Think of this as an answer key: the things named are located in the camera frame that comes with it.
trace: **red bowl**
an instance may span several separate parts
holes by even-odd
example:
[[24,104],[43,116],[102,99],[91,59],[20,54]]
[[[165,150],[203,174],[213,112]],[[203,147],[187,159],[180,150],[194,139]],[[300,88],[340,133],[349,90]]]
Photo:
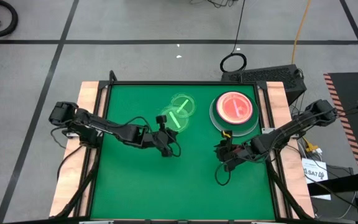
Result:
[[243,124],[252,115],[252,103],[244,94],[230,91],[221,95],[216,102],[220,117],[230,124]]

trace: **black cable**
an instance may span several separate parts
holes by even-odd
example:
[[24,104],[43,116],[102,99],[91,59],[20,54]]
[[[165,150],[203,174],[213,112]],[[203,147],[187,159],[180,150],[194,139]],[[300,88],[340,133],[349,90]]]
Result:
[[219,8],[222,7],[222,6],[226,6],[226,5],[227,5],[227,2],[228,2],[229,0],[227,0],[225,4],[223,4],[223,1],[224,1],[224,0],[222,0],[222,2],[221,2],[220,4],[219,4],[219,3],[216,3],[216,2],[213,2],[212,0],[207,0],[207,1],[210,2],[210,3],[212,3],[215,8],[219,9]]
[[[347,112],[349,112],[349,111],[351,111],[351,110],[356,110],[356,111],[353,112],[353,113],[347,114]],[[355,114],[355,113],[358,113],[358,106],[354,106],[354,107],[352,107],[352,108],[350,108],[350,109],[344,110],[344,111],[342,111],[342,112],[338,112],[337,115],[338,115],[338,116],[346,116],[346,115],[351,115],[351,114]]]
[[12,33],[16,29],[17,23],[19,22],[19,16],[17,15],[17,12],[13,8],[13,6],[11,6],[8,2],[0,0],[0,6],[4,6],[12,14],[11,23],[8,25],[7,28],[0,31],[0,37],[3,37],[5,35]]
[[302,110],[302,103],[303,103],[303,98],[305,97],[305,93],[303,92],[302,94],[302,100],[301,100],[301,105],[299,106],[299,110],[298,110],[298,115],[301,113],[300,110]]
[[344,170],[344,171],[346,171],[349,175],[352,175],[352,173],[350,173],[350,171],[348,171],[347,169],[345,169],[345,168],[343,168],[343,167],[334,167],[334,166],[331,166],[331,165],[328,165],[328,164],[327,164],[327,166],[329,166],[329,167],[332,168],[332,169],[341,169],[341,170]]
[[231,58],[231,57],[233,57],[233,56],[240,56],[240,57],[242,58],[242,61],[243,61],[243,64],[242,64],[241,68],[239,68],[238,70],[235,70],[235,71],[244,70],[244,69],[246,68],[246,66],[247,66],[247,57],[246,57],[244,54],[242,54],[242,53],[234,53],[234,50],[236,49],[236,45],[237,45],[237,40],[238,40],[238,37],[239,37],[240,26],[241,26],[241,20],[242,20],[242,13],[244,12],[244,6],[245,6],[245,4],[246,4],[246,0],[243,0],[243,2],[242,2],[242,7],[241,7],[239,27],[237,28],[236,40],[234,41],[233,50],[231,51],[231,53],[230,53],[228,56],[226,56],[226,57],[224,57],[224,58],[222,59],[221,64],[220,64],[221,71],[222,71],[222,72],[225,72],[225,73],[228,72],[228,71],[226,71],[226,70],[223,68],[223,64],[224,64],[224,62],[225,62],[227,59],[229,59],[229,58]]
[[[320,116],[320,115],[322,115],[322,114],[329,113],[329,112],[331,112],[332,110],[315,114],[315,115],[313,115],[313,116],[310,116],[309,118],[305,118],[303,121],[300,121],[300,122],[304,122],[304,121],[307,121],[307,120],[309,120],[309,119],[312,119],[312,118],[315,118],[315,117],[317,117],[317,116]],[[290,126],[288,129],[291,129],[291,128],[295,127],[296,125],[298,125],[298,123],[294,124],[293,126]],[[243,160],[245,160],[245,161],[254,162],[254,163],[265,162],[266,160],[268,160],[268,158],[270,158],[270,152],[274,149],[275,143],[276,143],[277,141],[281,140],[281,139],[279,139],[279,137],[280,137],[282,134],[283,134],[283,132],[281,132],[280,134],[278,134],[278,135],[273,139],[273,141],[272,141],[272,146],[269,148],[269,150],[268,150],[265,154],[262,154],[262,155],[256,157],[256,158],[253,159],[253,160],[252,160],[252,159],[242,158],[242,157],[237,157],[237,158],[243,159]],[[223,164],[227,164],[227,163],[228,163],[229,161],[231,161],[231,160],[233,160],[233,159],[230,159],[230,160],[228,160],[228,161],[223,162],[223,163],[220,164],[220,165],[218,166],[218,168],[216,168],[216,170],[215,170],[215,180],[216,180],[216,182],[217,182],[219,185],[224,186],[224,185],[228,184],[229,181],[230,181],[230,178],[229,178],[224,184],[220,183],[219,180],[218,180],[218,178],[217,178],[217,173],[218,173],[219,168],[220,168],[221,166],[223,166]]]
[[331,189],[327,188],[326,186],[324,186],[323,184],[320,184],[317,181],[314,181],[313,179],[309,178],[308,176],[305,176],[307,179],[313,181],[315,184],[317,184],[318,186],[322,187],[323,189],[325,189],[326,191],[328,191],[330,194],[335,195],[337,198],[341,199],[343,202],[348,203],[349,205],[352,205],[353,207],[355,207],[356,209],[358,209],[358,206],[353,204],[352,202],[342,198],[341,196],[339,196],[338,194],[336,194],[335,192],[333,192]]
[[57,127],[57,128],[53,128],[51,131],[50,131],[50,135],[53,137],[53,140],[55,141],[55,143],[57,143],[59,145],[59,147],[61,147],[62,149],[66,149],[65,146],[63,146],[62,144],[60,144],[59,141],[57,141],[55,135],[53,134],[54,131],[56,130],[59,130],[59,129],[65,129],[66,127]]
[[298,202],[292,196],[291,192],[287,189],[285,184],[281,181],[280,177],[278,176],[277,172],[274,170],[271,162],[267,163],[267,172],[271,174],[273,181],[276,183],[277,187],[281,190],[283,196],[286,198],[286,200],[291,205],[292,209],[298,215],[298,217],[302,219],[313,219],[303,210],[303,208],[298,204]]
[[225,183],[221,183],[219,180],[218,180],[218,170],[222,167],[222,166],[225,166],[228,162],[232,161],[233,159],[230,159],[228,161],[225,161],[225,162],[222,162],[220,165],[218,165],[218,167],[216,168],[215,170],[215,181],[216,183],[218,183],[220,186],[225,186],[226,184],[228,184],[230,182],[230,179],[231,179],[231,171],[229,171],[229,177],[227,178],[227,181]]
[[[299,155],[301,156],[299,150],[297,150],[297,149],[294,148],[294,147],[292,147],[292,148],[293,148],[296,152],[298,152]],[[318,186],[324,188],[324,189],[325,189],[326,191],[328,191],[329,193],[335,195],[337,198],[341,199],[343,202],[346,202],[346,203],[348,203],[349,205],[352,205],[353,207],[355,207],[356,209],[358,209],[358,206],[357,206],[357,205],[354,205],[352,202],[350,202],[350,201],[348,201],[348,200],[342,198],[341,196],[339,196],[338,194],[336,194],[335,192],[333,192],[332,190],[330,190],[329,188],[327,188],[327,187],[324,186],[323,184],[320,184],[319,182],[317,182],[317,181],[315,181],[315,180],[309,178],[307,175],[305,175],[305,177],[306,177],[307,179],[313,181],[313,182],[314,182],[315,184],[317,184]]]
[[62,160],[62,162],[59,165],[59,168],[57,169],[57,178],[56,178],[56,180],[59,180],[60,169],[62,168],[63,164],[67,161],[68,158],[70,158],[72,155],[74,155],[76,152],[78,152],[81,148],[82,148],[82,146],[79,146],[74,151],[72,151],[69,155],[67,155],[66,158],[64,158]]
[[98,173],[97,167],[99,166],[99,159],[100,155],[98,151],[96,151],[96,155],[94,157],[94,162],[92,165],[91,170],[88,172],[88,175],[85,177],[84,181],[78,186],[77,191],[74,193],[73,197],[70,199],[70,201],[65,205],[63,210],[51,218],[58,218],[58,217],[68,217],[70,212],[73,210],[74,206],[76,205],[77,201],[82,197],[83,192],[85,191],[88,184],[96,177],[96,174]]
[[121,128],[121,127],[124,127],[124,126],[128,125],[129,123],[133,122],[133,121],[136,120],[136,119],[141,119],[141,120],[143,120],[143,121],[146,123],[146,126],[147,126],[148,129],[149,129],[148,131],[153,132],[152,127],[150,126],[149,122],[148,122],[144,117],[142,117],[142,116],[136,116],[136,117],[130,119],[129,121],[125,122],[124,124],[110,124],[110,125],[111,125],[112,127],[114,127],[114,128]]
[[292,106],[293,106],[293,109],[292,109],[292,111],[291,111],[291,116],[292,116],[293,110],[295,110],[295,108],[296,108],[296,110],[299,111],[299,109],[296,107],[296,105],[298,104],[298,99],[299,99],[299,97],[295,100],[295,105],[292,105]]
[[278,150],[277,156],[275,156],[275,157],[271,160],[271,162],[274,162],[275,160],[277,160],[277,157],[281,155],[281,151],[282,151],[283,149],[284,149],[284,148]]
[[313,213],[314,213],[315,215],[317,215],[317,213],[318,213],[318,208],[317,208],[315,205],[313,205],[313,203],[311,204],[311,206],[316,209],[316,211],[314,211],[314,209],[313,209]]
[[190,4],[199,4],[199,3],[202,3],[202,2],[205,2],[206,0],[201,0],[199,2],[193,2],[194,0],[190,0],[189,3]]
[[175,157],[180,157],[180,155],[181,155],[181,147],[180,147],[179,143],[171,135],[169,135],[165,130],[164,130],[164,132],[178,146],[179,152],[178,152],[178,154],[174,154],[172,147],[167,145],[171,149],[172,155],[175,156]]
[[[320,115],[323,115],[323,114],[329,113],[329,112],[334,111],[334,110],[335,110],[335,108],[333,108],[333,109],[331,109],[331,110],[327,110],[327,111],[321,112],[321,113],[318,113],[318,114],[315,114],[315,115],[310,116],[310,117],[308,117],[308,118],[305,118],[304,120],[302,120],[302,121],[298,121],[296,124],[294,124],[293,126],[288,127],[287,129],[294,128],[295,126],[297,126],[297,125],[298,125],[298,123],[299,123],[299,122],[304,122],[304,121],[307,121],[307,120],[309,120],[309,119],[312,119],[312,118],[318,117],[318,116],[320,116]],[[273,143],[272,143],[272,147],[271,147],[271,148],[273,148],[273,147],[274,147],[275,141],[276,141],[276,140],[273,140]]]

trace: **black metal frame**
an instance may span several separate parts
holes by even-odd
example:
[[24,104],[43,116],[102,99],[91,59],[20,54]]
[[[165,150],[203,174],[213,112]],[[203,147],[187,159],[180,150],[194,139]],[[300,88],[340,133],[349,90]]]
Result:
[[[256,84],[256,82],[233,83],[233,82],[204,82],[204,81],[190,81],[190,82],[188,82],[188,81],[184,81],[184,82],[183,81],[151,81],[151,82],[150,81],[117,81],[116,79],[114,80],[114,78],[111,77],[110,81],[99,81],[98,92],[96,95],[96,103],[94,106],[94,114],[97,114],[99,112],[101,94],[102,94],[103,89],[105,89],[107,87],[106,101],[104,102],[104,110],[103,110],[103,118],[105,118],[105,119],[107,118],[110,97],[111,97],[111,93],[112,93],[112,89],[113,89],[114,85],[200,85],[200,86],[205,86],[205,85],[212,85],[212,86],[216,86],[216,85],[232,85],[232,86],[251,85],[254,87],[256,103],[258,105],[260,105],[258,85]],[[273,126],[272,111],[271,111],[270,104],[269,104],[269,96],[267,94],[267,91],[265,91],[265,90],[264,90],[264,95],[265,95],[265,101],[266,101],[266,97],[267,97],[267,103],[266,103],[267,114],[268,114],[268,120],[270,122],[270,127],[272,127]],[[260,124],[261,128],[265,127],[263,121],[264,121],[264,119],[263,119],[262,109],[261,109],[261,107],[259,107],[259,124]],[[101,155],[101,147],[97,150],[99,152],[99,153],[97,153],[97,155]],[[86,176],[86,172],[87,172],[88,166],[89,166],[89,162],[88,162],[89,158],[90,158],[90,150],[89,150],[89,152],[87,152],[85,161],[83,163],[84,166],[83,166],[83,170],[81,172],[81,179],[85,178],[85,176]],[[281,158],[278,157],[277,161],[278,161],[278,167],[279,167],[278,171],[279,171],[280,177],[282,178],[282,181],[285,183],[285,177],[283,176],[283,172],[282,172],[283,169],[282,169]],[[92,209],[92,205],[93,205],[92,201],[93,201],[93,197],[94,197],[94,188],[96,185],[97,176],[98,176],[98,173],[96,171],[96,177],[90,183],[91,187],[89,189],[88,203],[86,206],[86,216],[87,217],[89,217],[91,215],[91,209]],[[275,218],[277,219],[277,218],[280,218],[280,209],[278,207],[275,184],[274,184],[274,181],[272,180],[270,175],[268,175],[268,181],[269,181],[269,186],[270,186],[270,194],[272,197],[273,212],[274,212]],[[75,212],[78,211],[78,212],[74,213],[74,215],[76,215],[76,216],[79,215],[80,204],[81,204],[81,200],[78,202],[78,204],[76,206]],[[292,217],[288,202],[285,201],[285,204],[287,205],[285,207],[287,217]]]
[[[94,106],[94,114],[97,114],[99,112],[99,106],[100,106],[100,99],[101,99],[101,94],[103,89],[105,89],[107,87],[107,93],[106,93],[106,101],[104,102],[104,108],[103,108],[103,118],[106,119],[107,117],[107,113],[108,113],[108,105],[110,102],[110,97],[111,97],[111,92],[112,92],[112,88],[114,85],[233,85],[233,86],[238,86],[238,85],[252,85],[254,87],[254,94],[255,94],[255,99],[257,101],[257,104],[260,104],[260,98],[259,98],[259,92],[258,92],[258,85],[254,82],[250,82],[250,83],[226,83],[226,82],[127,82],[127,81],[123,81],[123,82],[119,82],[116,80],[115,75],[112,74],[110,76],[110,81],[100,81],[99,82],[99,86],[98,86],[98,92],[96,94],[96,103]],[[265,104],[266,104],[266,109],[267,109],[267,115],[268,115],[268,120],[269,120],[269,125],[270,127],[274,127],[274,123],[273,123],[273,116],[272,116],[272,110],[270,107],[270,100],[269,100],[269,94],[267,93],[266,89],[262,89],[264,92],[264,98],[265,98]],[[260,127],[263,128],[265,127],[264,125],[264,119],[263,119],[263,114],[262,114],[262,109],[261,107],[259,107],[259,124]],[[83,163],[83,168],[81,171],[81,180],[80,183],[82,183],[86,177],[87,171],[88,171],[88,167],[89,167],[89,158],[91,155],[91,149],[87,149],[86,151],[86,155],[85,155],[85,160]],[[99,157],[101,155],[101,147],[96,149],[96,154],[95,154],[95,158]],[[285,176],[283,174],[283,167],[282,167],[282,160],[281,157],[279,156],[278,153],[276,153],[275,155],[277,158],[277,167],[278,167],[278,173],[279,176],[281,178],[281,180],[283,181],[283,183],[285,184]],[[53,218],[53,219],[48,219],[48,220],[33,220],[33,221],[26,221],[26,222],[17,222],[16,224],[22,223],[22,224],[28,224],[28,223],[80,223],[80,222],[84,222],[84,221],[91,221],[90,220],[90,213],[91,213],[91,209],[92,209],[92,201],[93,201],[93,197],[94,197],[94,188],[96,185],[96,180],[97,180],[97,176],[98,176],[98,169],[99,166],[96,167],[96,175],[94,176],[93,180],[90,182],[90,189],[89,189],[89,197],[88,197],[88,203],[86,206],[86,215],[83,217],[79,217],[79,211],[80,211],[80,205],[81,205],[81,200],[82,197],[80,198],[80,200],[77,202],[76,207],[74,209],[74,217],[70,217],[70,218]],[[285,211],[287,214],[287,218],[282,218],[280,217],[280,209],[278,207],[278,202],[277,202],[277,193],[275,190],[275,184],[274,181],[272,180],[270,174],[268,174],[268,179],[269,179],[269,186],[270,186],[270,194],[272,197],[272,205],[273,205],[273,212],[275,215],[275,220],[274,222],[281,222],[281,223],[287,223],[287,224],[337,224],[337,223],[333,223],[333,222],[321,222],[321,221],[316,221],[316,220],[297,220],[297,219],[292,219],[292,212],[291,212],[291,208],[288,204],[288,202],[286,201],[286,199],[284,199],[285,202]],[[128,224],[128,223],[144,223],[144,224],[152,224],[152,223],[158,223],[158,224],[180,224],[180,223],[214,223],[214,224],[234,224],[234,223],[244,223],[244,224],[251,224],[253,222],[249,222],[249,221],[236,221],[236,220],[222,220],[222,221],[197,221],[197,220],[114,220],[114,223],[122,223],[122,224]]]

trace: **gray floor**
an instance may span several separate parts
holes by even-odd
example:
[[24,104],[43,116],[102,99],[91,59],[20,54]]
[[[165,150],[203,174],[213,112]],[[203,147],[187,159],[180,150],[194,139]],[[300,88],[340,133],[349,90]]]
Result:
[[[74,1],[9,2],[20,22],[2,41],[53,44],[0,43],[0,205]],[[207,2],[191,5],[186,0],[79,0],[67,40],[233,40],[241,3],[216,9]],[[347,4],[358,26],[358,1]],[[246,1],[239,38],[293,40],[305,6],[306,0]],[[10,17],[3,9],[0,16]],[[300,39],[357,40],[339,0],[313,0]],[[64,45],[4,221],[48,217],[63,151],[49,136],[52,126],[47,118],[56,101],[76,101],[82,81],[105,80],[110,69],[120,80],[219,80],[219,63],[232,48],[175,41]],[[237,48],[247,56],[249,69],[291,60],[291,45]],[[232,59],[225,68],[235,69],[239,63]],[[303,69],[308,87],[303,106],[320,98],[331,101],[323,73],[358,72],[358,45],[299,45],[295,63]],[[357,170],[339,122],[314,128],[306,136],[323,150],[327,163]]]

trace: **yellow cable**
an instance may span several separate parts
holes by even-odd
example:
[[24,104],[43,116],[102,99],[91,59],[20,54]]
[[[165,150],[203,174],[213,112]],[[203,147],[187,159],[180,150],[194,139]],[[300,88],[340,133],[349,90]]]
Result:
[[228,138],[231,138],[230,134],[226,134],[224,131],[222,131],[222,133],[223,133],[223,136],[226,136],[226,137],[228,137]]
[[305,12],[303,13],[301,24],[299,25],[298,32],[296,33],[295,41],[293,43],[291,64],[293,64],[293,61],[295,60],[296,43],[298,42],[299,36],[301,34],[303,22],[305,21],[306,15],[308,13],[310,3],[311,3],[311,0],[308,0],[308,4],[306,5]]
[[305,137],[302,137],[302,138],[303,138],[303,140],[305,140],[305,143],[307,145],[306,152],[313,152],[314,150],[318,149],[318,146],[315,146],[312,143],[310,143],[308,140],[306,140]]

